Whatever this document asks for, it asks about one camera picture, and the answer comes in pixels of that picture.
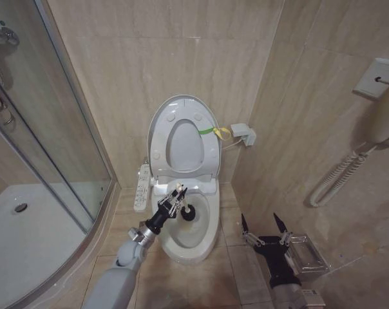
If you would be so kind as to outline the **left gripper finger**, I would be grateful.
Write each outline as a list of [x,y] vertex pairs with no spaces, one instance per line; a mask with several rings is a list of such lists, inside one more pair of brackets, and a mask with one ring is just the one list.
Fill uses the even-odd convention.
[[181,200],[180,200],[180,204],[179,205],[174,205],[173,207],[169,207],[169,210],[168,210],[168,215],[169,216],[176,216],[177,212],[180,210],[181,206],[183,205],[183,200],[185,198],[185,194],[186,194],[186,190],[183,189],[183,193],[182,193],[182,196],[181,196]]
[[179,205],[180,200],[182,199],[182,193],[182,189],[175,189],[170,191],[164,198],[159,201],[159,206],[173,207],[174,205]]

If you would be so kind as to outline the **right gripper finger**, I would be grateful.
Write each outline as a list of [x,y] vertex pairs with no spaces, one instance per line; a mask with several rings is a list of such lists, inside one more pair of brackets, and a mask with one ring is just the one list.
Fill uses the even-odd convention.
[[261,247],[262,240],[256,235],[254,235],[253,233],[249,232],[249,228],[243,214],[241,214],[241,219],[242,219],[242,237],[245,240],[245,242],[252,247]]
[[280,236],[280,245],[288,247],[290,245],[290,240],[293,237],[293,232],[289,231],[285,223],[280,219],[280,217],[274,212],[273,213],[276,225],[281,233]]

